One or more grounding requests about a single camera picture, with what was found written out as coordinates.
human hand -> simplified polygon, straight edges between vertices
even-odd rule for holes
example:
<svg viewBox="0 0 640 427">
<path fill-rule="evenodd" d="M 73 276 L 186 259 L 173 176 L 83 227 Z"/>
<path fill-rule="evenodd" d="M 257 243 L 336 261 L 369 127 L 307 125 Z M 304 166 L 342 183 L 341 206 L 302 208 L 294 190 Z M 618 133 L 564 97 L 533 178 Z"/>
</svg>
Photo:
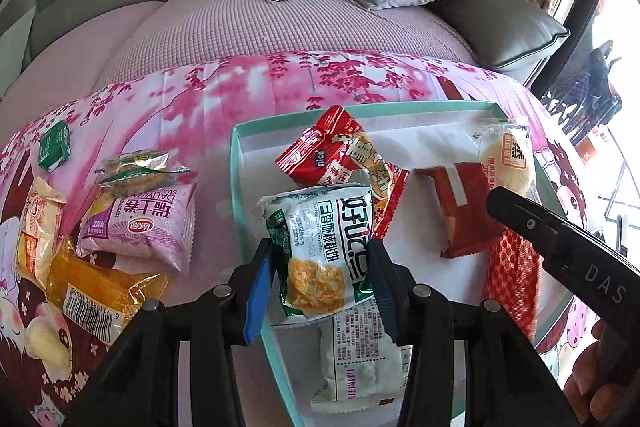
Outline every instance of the human hand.
<svg viewBox="0 0 640 427">
<path fill-rule="evenodd" d="M 581 352 L 574 363 L 572 375 L 564 385 L 564 395 L 573 407 L 580 423 L 586 422 L 590 414 L 598 421 L 604 420 L 616 409 L 620 398 L 628 389 L 615 383 L 606 383 L 596 391 L 592 389 L 598 373 L 596 354 L 604 328 L 605 323 L 602 320 L 595 323 L 591 334 L 598 341 Z"/>
</svg>

barcode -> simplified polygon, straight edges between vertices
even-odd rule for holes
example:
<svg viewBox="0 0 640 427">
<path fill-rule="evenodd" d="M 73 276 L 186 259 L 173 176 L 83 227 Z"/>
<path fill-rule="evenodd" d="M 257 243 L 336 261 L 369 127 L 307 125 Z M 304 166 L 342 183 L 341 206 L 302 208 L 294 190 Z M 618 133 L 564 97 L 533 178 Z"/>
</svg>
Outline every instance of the barcode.
<svg viewBox="0 0 640 427">
<path fill-rule="evenodd" d="M 122 316 L 118 312 L 102 306 L 71 285 L 66 291 L 63 312 L 106 344 L 113 344 L 122 326 Z"/>
</svg>

red net bag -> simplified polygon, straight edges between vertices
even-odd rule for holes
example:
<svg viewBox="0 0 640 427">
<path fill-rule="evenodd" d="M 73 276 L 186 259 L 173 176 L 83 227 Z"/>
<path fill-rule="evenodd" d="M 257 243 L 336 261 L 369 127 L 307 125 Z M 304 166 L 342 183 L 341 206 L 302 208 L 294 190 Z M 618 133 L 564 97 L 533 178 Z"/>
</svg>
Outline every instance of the red net bag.
<svg viewBox="0 0 640 427">
<path fill-rule="evenodd" d="M 494 299 L 530 341 L 536 334 L 542 258 L 529 241 L 507 229 L 491 249 L 482 299 Z"/>
</svg>

orange snack package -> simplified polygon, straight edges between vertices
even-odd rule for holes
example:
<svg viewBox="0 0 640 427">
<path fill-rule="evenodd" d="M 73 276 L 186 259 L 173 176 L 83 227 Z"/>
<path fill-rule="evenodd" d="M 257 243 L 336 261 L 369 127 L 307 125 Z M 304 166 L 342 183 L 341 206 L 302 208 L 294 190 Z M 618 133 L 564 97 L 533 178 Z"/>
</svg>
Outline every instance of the orange snack package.
<svg viewBox="0 0 640 427">
<path fill-rule="evenodd" d="M 46 293 L 73 322 L 111 345 L 145 299 L 160 298 L 168 280 L 164 273 L 130 275 L 92 266 L 76 257 L 65 237 L 51 261 Z"/>
<path fill-rule="evenodd" d="M 47 287 L 47 272 L 65 203 L 62 194 L 42 178 L 36 178 L 22 211 L 15 263 L 17 272 L 43 290 Z"/>
</svg>

red packet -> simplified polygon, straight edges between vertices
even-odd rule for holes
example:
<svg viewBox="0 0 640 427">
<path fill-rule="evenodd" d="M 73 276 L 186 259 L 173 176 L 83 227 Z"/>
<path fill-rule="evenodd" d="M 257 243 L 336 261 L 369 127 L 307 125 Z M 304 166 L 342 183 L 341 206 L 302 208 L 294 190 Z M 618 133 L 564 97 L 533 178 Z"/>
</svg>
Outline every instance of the red packet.
<svg viewBox="0 0 640 427">
<path fill-rule="evenodd" d="M 498 243 L 504 225 L 486 212 L 489 182 L 481 163 L 456 163 L 416 172 L 432 177 L 436 184 L 449 237 L 443 257 L 476 253 Z"/>
<path fill-rule="evenodd" d="M 302 187 L 346 183 L 365 169 L 374 196 L 372 237 L 385 237 L 409 171 L 385 162 L 362 127 L 339 105 L 330 107 L 276 165 Z"/>
</svg>

